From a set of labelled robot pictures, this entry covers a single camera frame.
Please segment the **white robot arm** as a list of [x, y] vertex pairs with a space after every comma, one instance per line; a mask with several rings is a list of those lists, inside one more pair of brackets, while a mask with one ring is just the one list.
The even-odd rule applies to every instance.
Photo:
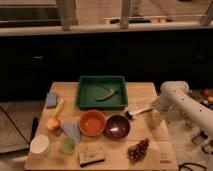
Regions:
[[196, 125], [213, 137], [213, 111], [190, 98], [189, 85], [185, 81], [166, 81], [160, 87], [160, 95], [152, 102], [159, 112], [166, 112], [174, 104]]

